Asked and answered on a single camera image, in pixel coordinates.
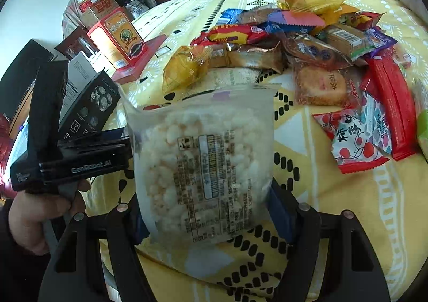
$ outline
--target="bed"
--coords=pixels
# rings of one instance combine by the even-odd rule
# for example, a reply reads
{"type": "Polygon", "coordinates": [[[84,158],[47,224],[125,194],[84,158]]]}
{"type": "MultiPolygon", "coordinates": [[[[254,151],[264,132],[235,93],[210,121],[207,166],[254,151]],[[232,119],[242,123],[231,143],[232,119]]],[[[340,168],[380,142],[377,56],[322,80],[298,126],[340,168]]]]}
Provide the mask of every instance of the bed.
{"type": "MultiPolygon", "coordinates": [[[[144,106],[174,102],[183,93],[161,93],[163,67],[174,51],[213,27],[227,8],[249,9],[276,0],[172,0],[147,11],[133,23],[148,40],[168,38],[150,60],[139,81],[124,85],[132,102],[144,106]]],[[[398,0],[346,0],[360,10],[386,12],[379,26],[396,38],[412,57],[406,80],[428,84],[428,33],[425,25],[398,0]]],[[[391,300],[408,288],[428,256],[428,165],[422,154],[390,161],[373,170],[343,175],[330,153],[330,141],[312,119],[334,108],[299,106],[293,102],[290,71],[264,72],[259,83],[281,83],[274,99],[274,176],[299,202],[339,214],[353,210],[362,223],[385,273],[391,300]]],[[[125,124],[119,103],[104,129],[125,124]]],[[[103,214],[135,193],[132,160],[128,170],[97,177],[85,194],[87,213],[103,214]]],[[[158,301],[242,301],[270,298],[287,265],[290,247],[278,238],[270,221],[208,249],[166,251],[150,239],[137,248],[140,262],[158,301]]],[[[326,242],[319,257],[308,301],[322,282],[326,242]]],[[[110,267],[108,248],[101,244],[110,267]]]]}

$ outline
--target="metal screw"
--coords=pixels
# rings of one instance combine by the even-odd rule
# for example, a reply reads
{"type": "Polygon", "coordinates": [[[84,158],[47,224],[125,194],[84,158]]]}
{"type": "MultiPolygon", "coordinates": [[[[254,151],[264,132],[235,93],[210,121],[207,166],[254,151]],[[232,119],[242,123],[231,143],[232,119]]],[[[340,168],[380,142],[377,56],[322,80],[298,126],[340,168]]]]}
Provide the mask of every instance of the metal screw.
{"type": "Polygon", "coordinates": [[[128,210],[128,205],[126,203],[120,203],[117,207],[116,210],[118,212],[125,212],[128,210]]]}
{"type": "Polygon", "coordinates": [[[83,212],[78,212],[76,215],[74,215],[74,220],[76,221],[80,221],[83,220],[85,218],[85,213],[83,212]]]}
{"type": "Polygon", "coordinates": [[[311,206],[308,203],[299,203],[299,209],[307,212],[309,209],[311,209],[311,206]]]}
{"type": "Polygon", "coordinates": [[[354,217],[354,213],[350,210],[345,210],[343,212],[343,216],[347,219],[352,219],[354,217]]]}

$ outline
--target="black product box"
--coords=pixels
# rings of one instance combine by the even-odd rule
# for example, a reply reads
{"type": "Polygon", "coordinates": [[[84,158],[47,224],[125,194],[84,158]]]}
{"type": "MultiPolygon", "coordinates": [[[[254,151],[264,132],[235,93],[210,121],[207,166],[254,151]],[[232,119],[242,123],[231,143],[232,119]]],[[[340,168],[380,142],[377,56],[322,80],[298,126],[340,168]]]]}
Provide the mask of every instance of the black product box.
{"type": "Polygon", "coordinates": [[[117,85],[99,72],[74,101],[59,124],[59,139],[68,140],[101,132],[119,101],[117,85]]]}

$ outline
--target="dark sleeve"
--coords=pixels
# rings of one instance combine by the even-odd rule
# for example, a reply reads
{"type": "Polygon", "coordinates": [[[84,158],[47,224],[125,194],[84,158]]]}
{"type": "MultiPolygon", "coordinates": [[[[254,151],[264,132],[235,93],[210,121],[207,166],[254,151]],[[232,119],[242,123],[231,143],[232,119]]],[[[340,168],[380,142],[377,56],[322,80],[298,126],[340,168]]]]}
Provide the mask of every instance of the dark sleeve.
{"type": "Polygon", "coordinates": [[[50,255],[36,256],[18,246],[9,230],[6,201],[0,210],[0,296],[2,301],[37,301],[50,255]]]}

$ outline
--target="purple wrapper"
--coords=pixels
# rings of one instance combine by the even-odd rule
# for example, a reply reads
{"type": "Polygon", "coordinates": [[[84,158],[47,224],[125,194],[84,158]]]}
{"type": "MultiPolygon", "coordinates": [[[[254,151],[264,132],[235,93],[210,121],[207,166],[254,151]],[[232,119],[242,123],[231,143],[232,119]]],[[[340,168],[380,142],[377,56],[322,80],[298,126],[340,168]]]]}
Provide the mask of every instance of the purple wrapper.
{"type": "Polygon", "coordinates": [[[368,58],[373,58],[380,50],[391,47],[397,43],[397,40],[384,34],[379,29],[379,27],[374,27],[365,31],[365,34],[369,37],[370,42],[376,47],[367,55],[368,58]]]}

